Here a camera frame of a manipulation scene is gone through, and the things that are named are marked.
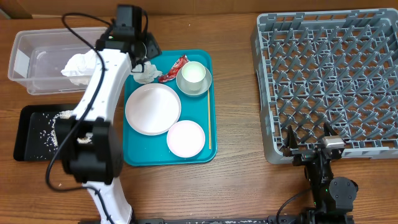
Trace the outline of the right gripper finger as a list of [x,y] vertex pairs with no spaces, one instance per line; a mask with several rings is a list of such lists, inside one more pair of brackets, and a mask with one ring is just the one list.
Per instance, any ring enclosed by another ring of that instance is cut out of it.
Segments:
[[324,138],[337,138],[338,133],[332,128],[329,122],[323,124]]
[[292,126],[289,125],[287,128],[287,137],[285,139],[285,148],[287,149],[293,149],[293,150],[298,150],[298,144],[297,144],[297,140],[295,138],[295,134],[294,131],[292,129]]

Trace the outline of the red snack wrapper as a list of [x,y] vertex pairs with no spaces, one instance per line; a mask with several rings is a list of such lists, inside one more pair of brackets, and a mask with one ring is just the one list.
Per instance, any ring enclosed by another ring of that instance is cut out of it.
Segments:
[[177,73],[180,69],[189,62],[189,59],[186,55],[182,55],[172,66],[169,72],[165,75],[162,75],[158,78],[159,83],[169,82],[177,77]]

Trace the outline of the white napkin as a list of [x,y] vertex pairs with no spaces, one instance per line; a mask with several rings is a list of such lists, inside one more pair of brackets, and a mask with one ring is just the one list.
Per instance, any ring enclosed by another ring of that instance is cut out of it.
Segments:
[[94,50],[89,50],[85,54],[75,54],[61,73],[63,76],[71,77],[70,81],[74,85],[88,85],[95,71],[97,58]]
[[131,75],[137,83],[145,85],[152,83],[156,78],[162,76],[163,73],[148,61],[145,63],[145,71],[143,73],[132,73],[131,71]]

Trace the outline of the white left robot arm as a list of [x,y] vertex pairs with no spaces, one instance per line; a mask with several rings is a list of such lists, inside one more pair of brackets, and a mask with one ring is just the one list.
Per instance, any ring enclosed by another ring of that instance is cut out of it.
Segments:
[[92,73],[77,107],[68,119],[58,119],[55,134],[66,174],[74,176],[77,190],[87,190],[101,216],[101,223],[134,223],[119,179],[123,147],[113,127],[118,98],[127,77],[136,67],[162,51],[148,32],[148,15],[139,6],[120,4],[116,18],[95,44],[86,60]]

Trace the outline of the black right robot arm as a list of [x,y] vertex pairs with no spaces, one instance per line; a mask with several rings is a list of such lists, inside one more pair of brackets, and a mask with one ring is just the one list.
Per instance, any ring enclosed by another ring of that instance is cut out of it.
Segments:
[[359,187],[357,183],[346,177],[335,177],[331,169],[331,161],[341,159],[345,149],[345,141],[327,122],[323,124],[324,136],[321,144],[314,149],[300,150],[291,126],[287,129],[285,140],[285,157],[292,157],[293,166],[304,166],[305,177],[310,188],[300,192],[278,209],[276,222],[280,223],[280,213],[291,201],[307,192],[313,196],[314,207],[306,208],[289,223],[354,223],[348,215],[353,211]]

